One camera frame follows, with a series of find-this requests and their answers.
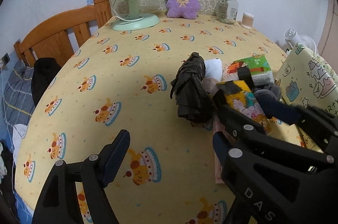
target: yellow bedsheet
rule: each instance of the yellow bedsheet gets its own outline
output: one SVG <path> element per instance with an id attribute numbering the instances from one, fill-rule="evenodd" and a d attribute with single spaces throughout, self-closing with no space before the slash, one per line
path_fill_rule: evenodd
<path id="1" fill-rule="evenodd" d="M 274 73 L 286 55 L 257 30 L 206 15 L 193 21 L 162 15 L 160 24 L 135 32 L 110 25 L 65 64 L 35 109 L 21 144 L 17 192 L 35 208 L 58 159 L 82 161 L 127 129 L 130 150 L 106 188 L 120 223 L 221 223 L 234 196 L 215 184 L 212 128 L 178 118 L 170 82 L 194 51 L 226 65 L 265 54 Z M 275 137 L 300 144 L 293 127 L 276 120 L 275 130 Z M 90 222 L 81 184 L 78 194 Z"/>

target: yellow bow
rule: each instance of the yellow bow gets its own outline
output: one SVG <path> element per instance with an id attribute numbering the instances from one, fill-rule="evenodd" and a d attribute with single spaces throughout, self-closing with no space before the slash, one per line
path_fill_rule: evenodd
<path id="1" fill-rule="evenodd" d="M 177 0 L 178 3 L 180 3 L 179 7 L 184 6 L 186 7 L 185 4 L 187 4 L 189 1 L 188 0 Z"/>

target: blue bedding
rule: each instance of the blue bedding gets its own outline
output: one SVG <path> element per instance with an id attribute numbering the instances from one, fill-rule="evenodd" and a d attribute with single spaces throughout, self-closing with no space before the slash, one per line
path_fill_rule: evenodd
<path id="1" fill-rule="evenodd" d="M 1 74 L 0 87 L 4 87 L 3 97 L 1 97 L 1 111 L 3 120 L 0 122 L 0 139 L 5 140 L 8 149 L 13 152 L 12 136 L 13 126 L 15 124 L 28 125 L 32 113 L 35 109 L 32 93 L 30 89 L 33 76 L 33 68 L 26 68 L 23 61 L 18 61 L 12 66 L 7 66 Z M 16 207 L 21 224 L 31 224 L 32 215 L 26 207 L 21 197 L 14 192 L 16 198 Z"/>

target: wooden bed frame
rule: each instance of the wooden bed frame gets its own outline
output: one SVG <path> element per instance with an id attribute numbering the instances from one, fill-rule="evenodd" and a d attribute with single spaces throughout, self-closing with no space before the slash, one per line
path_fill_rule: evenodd
<path id="1" fill-rule="evenodd" d="M 74 54 L 66 30 L 74 30 L 77 43 L 81 47 L 91 36 L 88 22 L 96 20 L 100 28 L 111 17 L 109 0 L 94 0 L 94 5 L 66 11 L 45 20 L 28 33 L 21 43 L 17 41 L 14 49 L 18 58 L 28 66 L 34 66 L 34 51 L 37 58 L 55 58 L 62 67 Z"/>

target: white fan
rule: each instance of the white fan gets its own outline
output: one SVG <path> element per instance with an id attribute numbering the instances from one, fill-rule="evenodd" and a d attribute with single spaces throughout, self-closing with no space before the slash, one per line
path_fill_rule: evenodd
<path id="1" fill-rule="evenodd" d="M 298 35 L 294 29 L 289 29 L 285 32 L 285 42 L 286 44 L 283 46 L 283 50 L 285 52 L 294 48 L 297 43 L 301 43 L 304 46 L 310 48 L 313 52 L 317 53 L 317 46 L 314 40 L 307 35 Z"/>

